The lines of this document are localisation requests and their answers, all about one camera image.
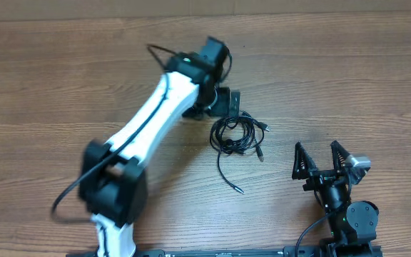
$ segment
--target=wall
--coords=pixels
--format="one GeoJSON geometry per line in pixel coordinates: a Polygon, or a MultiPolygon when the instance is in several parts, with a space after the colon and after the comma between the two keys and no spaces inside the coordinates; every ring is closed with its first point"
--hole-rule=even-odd
{"type": "Polygon", "coordinates": [[[0,21],[334,11],[411,11],[411,0],[0,0],[0,21]]]}

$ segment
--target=wood grain surface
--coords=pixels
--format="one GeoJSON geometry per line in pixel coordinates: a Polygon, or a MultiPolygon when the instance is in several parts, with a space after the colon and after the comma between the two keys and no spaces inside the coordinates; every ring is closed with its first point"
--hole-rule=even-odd
{"type": "MultiPolygon", "coordinates": [[[[197,51],[206,36],[234,56],[226,86],[269,124],[257,156],[223,158],[208,145],[214,119],[182,120],[148,168],[150,197],[135,225],[142,248],[206,250],[295,244],[322,216],[292,181],[301,140],[320,168],[329,143],[366,153],[372,169],[354,201],[380,208],[385,256],[411,256],[411,12],[286,14],[0,23],[0,256],[64,256],[92,250],[91,225],[49,218],[78,176],[93,138],[117,132],[161,75],[145,43],[197,51]]],[[[86,216],[74,191],[60,213],[86,216]]],[[[305,237],[316,244],[323,224],[305,237]]]]}

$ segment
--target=wooden table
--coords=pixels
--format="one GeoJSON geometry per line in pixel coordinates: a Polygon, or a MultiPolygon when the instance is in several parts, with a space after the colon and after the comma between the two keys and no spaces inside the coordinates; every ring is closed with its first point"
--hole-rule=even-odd
{"type": "MultiPolygon", "coordinates": [[[[142,248],[203,250],[293,245],[322,216],[291,180],[302,140],[320,168],[329,143],[366,153],[372,169],[354,201],[380,207],[376,244],[411,256],[411,12],[288,14],[0,23],[0,256],[93,250],[91,225],[49,218],[75,180],[82,151],[138,110],[160,71],[145,43],[197,51],[206,36],[229,46],[225,83],[241,108],[272,127],[255,154],[223,158],[208,145],[214,119],[182,120],[148,169],[150,198],[135,227],[142,248]]],[[[73,192],[60,213],[86,216],[73,192]]],[[[327,224],[303,244],[329,234],[327,224]]]]}

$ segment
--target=beige wall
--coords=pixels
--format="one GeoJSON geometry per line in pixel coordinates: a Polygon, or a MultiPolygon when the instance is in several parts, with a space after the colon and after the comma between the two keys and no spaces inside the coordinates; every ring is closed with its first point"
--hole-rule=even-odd
{"type": "Polygon", "coordinates": [[[411,0],[0,0],[0,21],[410,10],[411,0]]]}

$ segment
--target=wooden table top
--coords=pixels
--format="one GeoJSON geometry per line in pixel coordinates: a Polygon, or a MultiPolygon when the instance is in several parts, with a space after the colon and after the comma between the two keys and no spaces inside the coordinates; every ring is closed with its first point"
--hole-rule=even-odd
{"type": "MultiPolygon", "coordinates": [[[[0,256],[64,256],[96,247],[92,225],[49,218],[78,176],[93,138],[117,132],[160,71],[146,43],[198,51],[207,35],[229,46],[225,85],[272,127],[255,154],[223,158],[240,195],[218,175],[208,145],[215,119],[182,120],[148,167],[150,197],[135,225],[143,248],[279,248],[322,211],[292,181],[301,140],[319,168],[329,144],[366,153],[372,169],[354,201],[380,208],[375,244],[411,256],[411,12],[284,14],[0,23],[0,256]]],[[[86,216],[74,191],[60,213],[86,216]]],[[[329,234],[325,223],[303,244],[329,234]]]]}

